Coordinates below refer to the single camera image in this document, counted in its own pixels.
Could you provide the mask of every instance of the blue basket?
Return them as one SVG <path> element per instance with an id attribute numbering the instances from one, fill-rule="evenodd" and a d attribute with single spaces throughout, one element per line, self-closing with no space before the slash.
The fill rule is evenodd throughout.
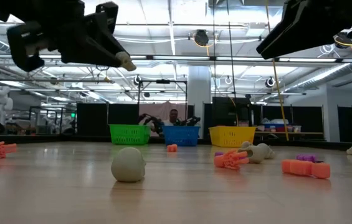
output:
<path id="1" fill-rule="evenodd" d="M 199 126 L 163 126 L 166 145 L 196 146 L 199 137 Z"/>

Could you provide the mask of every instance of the plastic basket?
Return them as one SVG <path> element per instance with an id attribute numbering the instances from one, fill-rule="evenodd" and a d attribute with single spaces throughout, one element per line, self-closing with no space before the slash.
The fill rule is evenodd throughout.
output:
<path id="1" fill-rule="evenodd" d="M 110 124 L 111 139 L 114 144 L 144 145 L 150 140 L 147 125 Z"/>
<path id="2" fill-rule="evenodd" d="M 212 145 L 220 147 L 240 147 L 244 141 L 253 143 L 256 127 L 226 127 L 209 128 Z"/>
<path id="3" fill-rule="evenodd" d="M 199 126 L 163 126 L 166 145 L 196 146 L 199 137 Z"/>

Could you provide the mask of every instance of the white robot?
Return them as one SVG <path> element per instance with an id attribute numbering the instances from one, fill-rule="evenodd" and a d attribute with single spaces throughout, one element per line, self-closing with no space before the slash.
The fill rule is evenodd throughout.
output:
<path id="1" fill-rule="evenodd" d="M 8 86 L 0 86 L 0 123 L 5 125 L 6 112 L 11 111 L 14 103 L 8 93 L 10 89 Z"/>

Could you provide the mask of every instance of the wall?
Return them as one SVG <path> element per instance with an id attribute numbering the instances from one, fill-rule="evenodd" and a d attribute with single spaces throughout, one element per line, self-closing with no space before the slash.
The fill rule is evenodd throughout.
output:
<path id="1" fill-rule="evenodd" d="M 322 85 L 318 90 L 307 90 L 306 96 L 290 96 L 285 105 L 324 106 L 324 136 L 327 141 L 339 142 L 338 106 L 352 106 L 352 90 Z"/>

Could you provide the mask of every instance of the purple toy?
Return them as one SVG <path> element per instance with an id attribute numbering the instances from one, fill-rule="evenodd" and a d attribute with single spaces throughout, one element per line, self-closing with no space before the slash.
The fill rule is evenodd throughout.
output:
<path id="1" fill-rule="evenodd" d="M 221 156 L 221 155 L 223 155 L 224 154 L 224 152 L 215 152 L 214 153 L 214 156 Z"/>
<path id="2" fill-rule="evenodd" d="M 300 161 L 310 161 L 310 162 L 316 162 L 315 155 L 304 155 L 300 154 L 296 156 L 297 160 Z"/>

